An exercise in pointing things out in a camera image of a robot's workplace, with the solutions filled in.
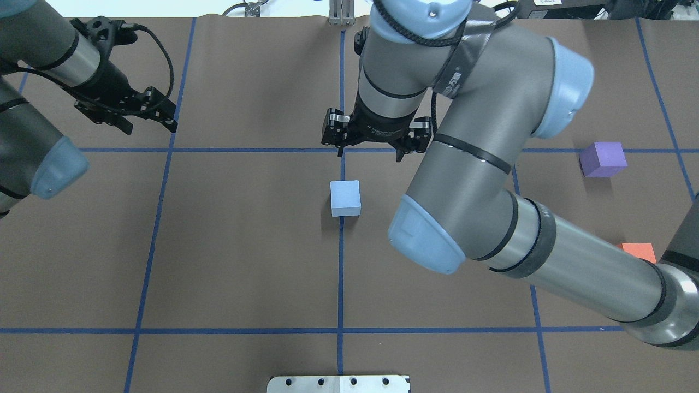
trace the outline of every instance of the blue tape line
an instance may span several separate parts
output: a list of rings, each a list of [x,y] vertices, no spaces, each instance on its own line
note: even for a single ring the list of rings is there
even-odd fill
[[[223,152],[223,153],[337,153],[330,148],[175,148],[174,152]]]
[[[549,366],[546,361],[546,347],[544,346],[544,334],[541,329],[541,317],[539,316],[539,301],[536,297],[536,288],[529,285],[531,293],[531,304],[534,309],[534,323],[536,323],[536,338],[539,342],[539,358],[541,359],[541,370],[544,375],[544,388],[546,393],[551,393],[551,380],[549,379]]]
[[[537,149],[522,149],[523,153],[580,153],[583,149],[565,149],[565,148],[537,148]]]
[[[334,327],[271,327],[271,328],[149,328],[140,330],[141,334],[336,334]]]
[[[81,152],[126,152],[126,153],[143,153],[143,152],[168,152],[168,148],[80,148]]]
[[[345,30],[340,32],[340,110],[345,112]],[[340,180],[345,179],[345,156],[340,158]],[[338,244],[338,375],[344,374],[345,218],[340,217]]]
[[[535,327],[345,327],[346,334],[535,333]]]
[[[597,333],[605,331],[624,331],[621,326],[551,326],[541,327],[543,333]]]
[[[185,93],[185,84],[187,82],[187,69],[189,68],[189,58],[192,54],[192,42],[194,41],[194,30],[196,27],[196,18],[192,18],[192,25],[189,28],[189,41],[187,42],[187,54],[185,56],[185,66],[182,70],[182,78],[180,80],[180,91],[177,100],[177,109],[173,116],[175,120],[180,117],[180,109],[182,108],[182,96]],[[140,338],[140,327],[143,323],[143,312],[145,310],[145,299],[148,293],[148,283],[150,281],[150,272],[153,267],[153,257],[155,255],[155,243],[158,237],[158,229],[160,228],[160,217],[163,212],[163,200],[165,199],[165,189],[168,184],[168,175],[170,173],[170,163],[172,161],[173,149],[175,147],[175,137],[177,134],[170,135],[170,143],[168,145],[168,156],[165,160],[165,170],[163,172],[163,181],[160,186],[160,195],[158,197],[158,207],[155,213],[155,223],[153,225],[153,235],[150,240],[150,249],[148,251],[148,262],[145,267],[145,275],[143,278],[143,288],[140,293],[140,302],[138,305],[138,315],[136,316],[136,330],[134,332],[134,341],[131,344],[131,356],[129,357],[129,368],[127,369],[127,378],[124,383],[124,393],[129,393],[131,389],[131,379],[134,376],[134,365],[136,363],[136,353],[138,352],[138,340]]]
[[[670,123],[670,116],[665,107],[665,102],[663,101],[663,96],[660,94],[660,88],[655,78],[655,73],[653,72],[653,66],[651,65],[650,57],[648,56],[648,49],[646,48],[646,40],[643,37],[643,30],[641,29],[641,22],[638,18],[636,20],[636,29],[638,30],[638,38],[641,40],[641,48],[643,49],[643,57],[646,60],[646,66],[648,67],[648,74],[651,77],[651,82],[653,82],[653,89],[655,90],[656,96],[658,97],[658,102],[660,103],[660,109],[663,112],[663,118],[665,119],[665,125],[670,133],[670,139],[672,140],[672,146],[675,147],[675,153],[677,154],[677,161],[679,162],[679,167],[682,170],[682,176],[684,176],[684,182],[687,186],[687,191],[689,192],[689,198],[694,200],[694,189],[689,181],[689,175],[687,174],[687,169],[684,166],[684,160],[682,159],[682,154],[679,151],[679,145],[677,144],[677,138],[675,138],[675,132],[672,130],[672,124]]]
[[[29,77],[29,73],[25,72],[24,76],[22,76],[22,82],[20,82],[20,88],[17,89],[18,93],[22,93],[22,90],[24,90],[24,86],[27,84],[27,78]]]
[[[141,334],[497,334],[497,333],[607,333],[620,326],[550,327],[142,327]],[[133,328],[0,327],[0,334],[134,334]]]
[[[168,148],[81,148],[82,152],[168,152]],[[583,149],[536,148],[522,149],[523,153],[580,153]],[[625,153],[676,153],[675,149],[624,149]],[[699,153],[699,149],[679,149],[681,153]],[[173,148],[176,153],[337,153],[330,148]],[[396,149],[347,148],[345,153],[391,153]]]
[[[133,334],[130,328],[92,327],[2,327],[0,334]]]

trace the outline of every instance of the black cable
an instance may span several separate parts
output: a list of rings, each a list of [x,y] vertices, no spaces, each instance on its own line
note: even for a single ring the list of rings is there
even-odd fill
[[[158,37],[155,36],[155,33],[150,31],[150,29],[148,29],[146,26],[141,26],[140,24],[134,24],[134,30],[145,31],[153,38],[153,41],[155,41],[155,43],[158,45],[158,48],[160,48],[160,50],[163,52],[163,55],[165,56],[165,60],[167,60],[167,62],[168,62],[168,69],[170,71],[170,85],[168,87],[168,92],[165,94],[165,96],[160,101],[158,101],[155,105],[151,106],[150,108],[146,108],[144,110],[124,110],[124,109],[119,109],[119,108],[113,108],[112,106],[105,105],[104,103],[101,103],[100,101],[92,99],[92,98],[76,91],[75,89],[66,85],[65,83],[61,82],[60,80],[58,80],[50,75],[47,75],[41,71],[37,71],[35,69],[28,69],[28,68],[24,68],[24,67],[15,67],[15,70],[21,71],[21,72],[26,72],[26,73],[32,73],[34,75],[38,75],[38,76],[41,76],[43,78],[46,78],[46,79],[50,80],[51,82],[55,83],[56,85],[60,86],[64,90],[66,90],[71,96],[78,98],[80,100],[83,100],[83,101],[87,101],[87,102],[91,103],[92,105],[95,105],[95,106],[98,106],[99,108],[108,110],[111,113],[116,113],[118,115],[136,115],[136,116],[151,113],[152,111],[158,109],[158,107],[160,107],[160,105],[162,105],[163,102],[167,101],[170,98],[170,95],[172,94],[173,88],[175,86],[175,71],[173,70],[173,63],[172,63],[172,60],[170,59],[170,56],[168,55],[167,50],[165,50],[165,47],[163,46],[162,42],[160,42]]]
[[[393,28],[393,30],[396,30],[401,36],[406,37],[414,43],[418,43],[422,46],[428,46],[430,48],[442,48],[445,46],[452,46],[458,44],[461,41],[461,37],[463,36],[463,30],[466,28],[466,19],[464,19],[463,22],[459,25],[459,30],[457,31],[454,37],[441,39],[424,38],[408,30],[407,27],[403,26],[397,20],[395,20],[391,16],[391,14],[389,14],[389,12],[386,10],[386,7],[384,7],[382,1],[374,0],[374,6],[376,7],[376,11],[378,11],[379,15],[381,15],[381,17],[384,18],[386,23],[388,23],[388,25],[391,28]]]
[[[247,7],[246,1],[243,1],[242,3],[238,3],[235,6],[228,7],[228,9],[225,10],[221,15],[227,16],[229,13],[231,13],[232,10],[235,10],[236,8],[244,8],[244,7]]]
[[[515,19],[519,15],[519,11],[521,11],[521,3],[519,1],[506,1],[504,3],[500,3],[497,6],[493,7],[493,10],[495,12],[498,12],[500,10],[504,10],[505,8],[511,8],[514,6],[514,9],[507,14],[504,18],[498,19],[497,22],[495,22],[495,29],[500,29],[501,27],[504,27],[506,24],[510,23],[513,19]]]
[[[437,133],[437,93],[432,89],[432,100],[430,102],[430,115],[432,115],[432,134]]]

